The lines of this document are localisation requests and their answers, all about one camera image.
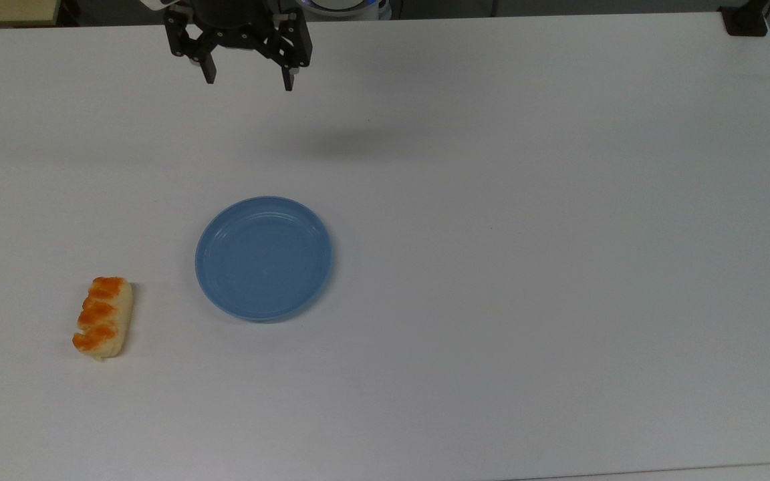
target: blue plate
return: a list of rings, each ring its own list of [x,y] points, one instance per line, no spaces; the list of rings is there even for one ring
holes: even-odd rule
[[[207,226],[195,253],[201,289],[228,314],[256,322],[299,313],[329,278],[332,247],[308,207],[281,197],[231,205]]]

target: table surface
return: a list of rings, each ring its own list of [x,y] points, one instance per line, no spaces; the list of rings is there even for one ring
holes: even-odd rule
[[[718,13],[311,25],[282,91],[161,27],[0,31],[0,479],[492,480],[770,463],[770,36]],[[294,198],[311,309],[193,258]],[[128,277],[124,353],[70,345]]]
[[[556,481],[770,481],[770,465],[630,472],[554,479]]]

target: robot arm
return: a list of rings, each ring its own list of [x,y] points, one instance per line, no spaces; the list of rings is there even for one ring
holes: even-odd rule
[[[218,45],[253,49],[281,67],[284,88],[293,90],[293,76],[311,63],[311,37],[302,9],[272,13],[265,0],[141,0],[153,10],[165,9],[165,33],[171,53],[201,66],[204,78],[216,80],[211,52]],[[186,32],[190,22],[201,35]]]

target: bread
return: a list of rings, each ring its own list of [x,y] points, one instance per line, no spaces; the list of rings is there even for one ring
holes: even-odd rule
[[[82,303],[73,345],[80,353],[101,360],[123,347],[132,317],[132,287],[123,277],[98,277]]]

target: plate rim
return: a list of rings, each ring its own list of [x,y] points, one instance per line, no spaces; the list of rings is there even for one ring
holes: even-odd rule
[[[281,202],[290,203],[296,206],[297,208],[301,208],[302,210],[306,210],[309,213],[309,215],[311,215],[311,217],[316,222],[319,223],[319,227],[323,228],[322,231],[324,234],[325,246],[327,247],[327,255],[328,255],[328,262],[325,268],[325,273],[319,285],[317,286],[317,289],[314,290],[314,293],[312,293],[312,295],[310,295],[307,299],[305,299],[305,301],[302,302],[302,304],[292,308],[290,311],[287,311],[286,313],[277,314],[275,316],[268,316],[268,317],[244,316],[238,313],[233,313],[229,309],[223,307],[223,305],[217,302],[216,299],[210,296],[208,289],[205,289],[204,281],[202,280],[203,272],[201,268],[199,268],[199,264],[200,264],[199,259],[203,257],[204,250],[205,250],[206,234],[209,231],[211,231],[213,226],[216,224],[217,220],[220,219],[220,217],[222,217],[226,213],[228,213],[230,210],[238,209],[239,205],[247,204],[249,202],[254,202],[257,200],[278,200]],[[323,219],[321,219],[320,216],[318,216],[317,213],[315,213],[307,205],[304,205],[299,201],[292,200],[291,198],[281,197],[278,195],[259,195],[257,197],[244,198],[244,200],[240,200],[238,202],[230,204],[228,207],[225,207],[224,209],[222,209],[220,213],[218,213],[216,216],[210,219],[210,222],[207,223],[206,227],[201,232],[201,237],[199,237],[198,239],[198,246],[195,247],[195,277],[198,280],[198,286],[201,287],[201,292],[204,293],[204,296],[206,296],[206,298],[212,303],[212,305],[214,305],[215,307],[218,307],[224,313],[229,314],[230,316],[236,317],[236,319],[243,319],[254,323],[269,323],[269,322],[278,322],[278,321],[286,320],[286,319],[289,319],[290,317],[293,317],[301,313],[303,310],[307,309],[308,307],[311,307],[314,301],[317,301],[317,298],[319,298],[319,296],[324,292],[325,287],[329,284],[333,265],[334,265],[334,247],[332,244],[331,235],[329,234],[329,229],[326,227],[326,224],[323,222]]]

